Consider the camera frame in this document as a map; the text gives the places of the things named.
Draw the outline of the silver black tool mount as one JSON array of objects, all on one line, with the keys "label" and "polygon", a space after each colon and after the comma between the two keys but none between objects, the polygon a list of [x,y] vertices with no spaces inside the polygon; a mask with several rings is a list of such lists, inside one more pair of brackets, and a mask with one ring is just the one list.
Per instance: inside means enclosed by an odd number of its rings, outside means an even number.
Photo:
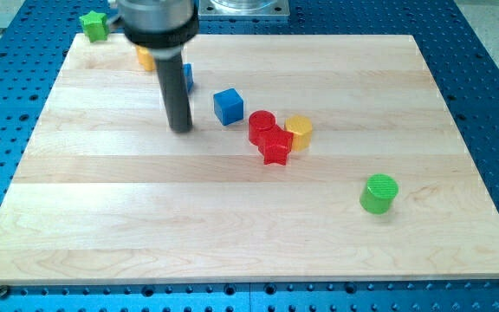
[{"label": "silver black tool mount", "polygon": [[174,56],[199,32],[198,8],[192,0],[118,0],[126,38],[153,56]]}]

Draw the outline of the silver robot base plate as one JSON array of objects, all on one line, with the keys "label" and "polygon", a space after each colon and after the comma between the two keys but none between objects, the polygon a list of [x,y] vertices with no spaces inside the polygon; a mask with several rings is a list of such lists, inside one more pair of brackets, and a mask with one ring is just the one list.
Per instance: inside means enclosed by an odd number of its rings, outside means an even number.
[{"label": "silver robot base plate", "polygon": [[289,0],[198,0],[198,15],[204,21],[287,21]]}]

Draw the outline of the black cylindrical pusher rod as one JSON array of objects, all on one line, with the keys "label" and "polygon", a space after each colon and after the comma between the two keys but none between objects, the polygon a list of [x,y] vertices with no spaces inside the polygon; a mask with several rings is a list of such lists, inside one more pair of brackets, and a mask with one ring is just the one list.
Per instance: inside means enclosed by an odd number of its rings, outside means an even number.
[{"label": "black cylindrical pusher rod", "polygon": [[174,133],[189,133],[192,130],[192,118],[182,55],[158,58],[156,65],[169,128]]}]

